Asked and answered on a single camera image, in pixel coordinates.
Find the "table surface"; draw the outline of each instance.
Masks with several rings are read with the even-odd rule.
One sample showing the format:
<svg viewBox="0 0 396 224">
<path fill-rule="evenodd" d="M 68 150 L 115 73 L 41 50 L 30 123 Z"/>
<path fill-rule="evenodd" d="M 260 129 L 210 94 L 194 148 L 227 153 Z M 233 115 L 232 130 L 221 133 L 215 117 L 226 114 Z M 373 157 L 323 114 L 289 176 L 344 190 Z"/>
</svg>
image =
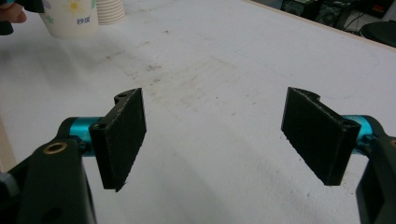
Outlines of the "table surface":
<svg viewBox="0 0 396 224">
<path fill-rule="evenodd" d="M 325 187 L 280 130 L 287 87 L 396 134 L 396 50 L 243 0 L 126 0 L 82 40 L 39 16 L 1 36 L 0 118 L 17 161 L 69 117 L 143 88 L 148 132 L 124 188 L 84 159 L 99 223 L 359 223 L 354 155 Z"/>
</svg>

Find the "white cup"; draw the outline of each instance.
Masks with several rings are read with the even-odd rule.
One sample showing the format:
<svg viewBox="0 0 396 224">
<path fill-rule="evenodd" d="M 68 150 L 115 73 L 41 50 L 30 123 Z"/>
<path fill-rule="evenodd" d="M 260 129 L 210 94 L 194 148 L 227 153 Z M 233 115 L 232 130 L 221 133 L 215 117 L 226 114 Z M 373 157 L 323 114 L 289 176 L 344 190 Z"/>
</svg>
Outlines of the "white cup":
<svg viewBox="0 0 396 224">
<path fill-rule="evenodd" d="M 41 20 L 57 38 L 94 35 L 99 28 L 96 0 L 43 0 Z"/>
</svg>

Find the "stack of paper cups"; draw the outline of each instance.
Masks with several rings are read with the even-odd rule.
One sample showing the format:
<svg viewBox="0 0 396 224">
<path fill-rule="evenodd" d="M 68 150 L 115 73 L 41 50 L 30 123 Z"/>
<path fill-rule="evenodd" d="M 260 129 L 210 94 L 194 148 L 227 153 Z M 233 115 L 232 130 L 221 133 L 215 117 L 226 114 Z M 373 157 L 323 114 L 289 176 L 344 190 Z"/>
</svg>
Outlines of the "stack of paper cups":
<svg viewBox="0 0 396 224">
<path fill-rule="evenodd" d="M 97 0 L 99 25 L 112 24 L 122 21 L 125 9 L 122 0 Z"/>
</svg>

